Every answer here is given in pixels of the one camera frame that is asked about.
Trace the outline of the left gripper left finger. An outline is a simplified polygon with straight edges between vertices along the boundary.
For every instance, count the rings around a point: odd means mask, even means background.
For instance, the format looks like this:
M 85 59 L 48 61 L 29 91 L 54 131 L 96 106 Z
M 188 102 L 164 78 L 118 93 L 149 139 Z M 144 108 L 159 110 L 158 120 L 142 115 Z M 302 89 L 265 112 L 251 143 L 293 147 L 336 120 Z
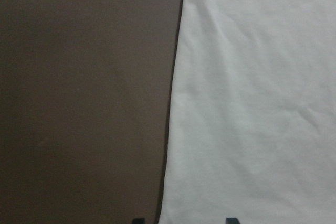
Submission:
M 132 224 L 145 224 L 145 218 L 134 218 Z

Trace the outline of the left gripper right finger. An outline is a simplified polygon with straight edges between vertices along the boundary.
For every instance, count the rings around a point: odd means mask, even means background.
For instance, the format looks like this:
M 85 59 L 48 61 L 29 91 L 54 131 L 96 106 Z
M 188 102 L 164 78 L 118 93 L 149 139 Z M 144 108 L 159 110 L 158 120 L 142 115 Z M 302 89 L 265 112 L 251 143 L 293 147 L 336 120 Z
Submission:
M 239 224 L 239 220 L 238 218 L 234 218 L 234 217 L 228 217 L 225 220 L 226 224 Z

